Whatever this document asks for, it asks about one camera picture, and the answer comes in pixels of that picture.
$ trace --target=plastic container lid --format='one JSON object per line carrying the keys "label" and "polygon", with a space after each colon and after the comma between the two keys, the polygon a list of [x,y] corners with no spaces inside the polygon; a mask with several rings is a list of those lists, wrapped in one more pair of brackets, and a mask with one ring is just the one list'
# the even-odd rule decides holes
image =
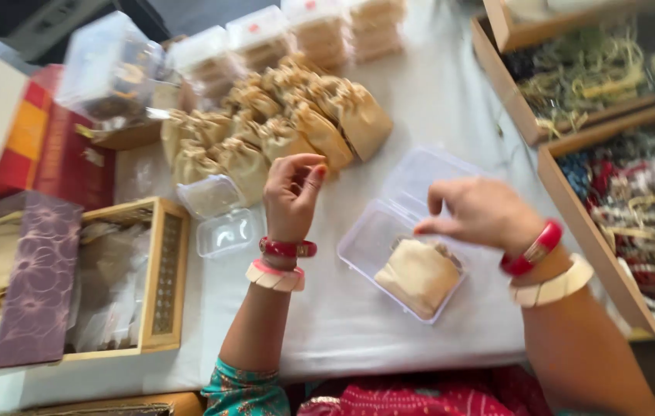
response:
{"label": "plastic container lid", "polygon": [[176,192],[188,212],[203,220],[196,229],[196,252],[203,258],[245,248],[263,235],[262,221],[240,208],[245,199],[229,176],[211,175]]}
{"label": "plastic container lid", "polygon": [[[120,71],[139,65],[143,72],[142,93],[130,100],[144,104],[148,92],[152,92],[148,87],[152,86],[162,53],[160,45],[151,42],[126,14],[110,13],[73,32],[55,101],[88,118],[103,121],[105,118],[91,115],[83,104],[114,98],[115,83],[124,78]],[[131,55],[129,62],[123,61],[125,55]]]}
{"label": "plastic container lid", "polygon": [[237,18],[225,27],[230,35],[230,49],[241,51],[286,35],[289,23],[281,9],[272,5]]}
{"label": "plastic container lid", "polygon": [[418,317],[409,307],[378,285],[373,279],[374,275],[388,262],[397,238],[411,236],[415,224],[428,216],[427,190],[434,181],[483,174],[479,168],[454,158],[442,149],[425,147],[413,149],[386,179],[381,197],[368,204],[359,220],[341,239],[338,244],[338,256],[351,269],[357,270],[400,303],[406,312],[425,324],[432,325],[441,315],[455,290],[470,273],[473,273],[475,263],[480,261],[475,258],[479,258],[479,250],[482,249],[441,236],[429,238],[443,241],[449,251],[463,264],[458,284],[435,311],[435,316],[429,320]]}
{"label": "plastic container lid", "polygon": [[189,72],[196,65],[212,58],[224,58],[229,48],[228,31],[222,26],[213,26],[191,38],[175,43],[174,68],[179,73]]}
{"label": "plastic container lid", "polygon": [[281,9],[292,26],[341,18],[340,0],[282,0]]}

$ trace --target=white tablecloth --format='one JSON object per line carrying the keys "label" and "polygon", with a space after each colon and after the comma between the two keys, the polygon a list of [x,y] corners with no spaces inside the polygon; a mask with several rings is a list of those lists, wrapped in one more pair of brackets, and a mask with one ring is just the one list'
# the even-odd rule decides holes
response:
{"label": "white tablecloth", "polygon": [[[442,146],[452,155],[506,179],[544,215],[559,217],[536,176],[535,153],[523,146],[480,70],[468,30],[469,10],[454,0],[409,2],[406,53],[347,70],[388,110],[395,129],[374,159],[341,173],[319,199],[310,240],[316,258],[304,261],[307,288],[292,298],[282,353],[291,380],[348,374],[491,366],[525,358],[523,323],[507,297],[499,255],[487,255],[458,289],[434,326],[426,326],[338,259],[335,247],[408,149]],[[160,145],[119,155],[118,196],[171,198]],[[124,179],[137,175],[137,184]],[[0,411],[30,406],[197,390],[213,363],[245,294],[257,248],[217,260],[191,251],[178,351],[0,371]],[[566,240],[577,250],[573,239]]]}

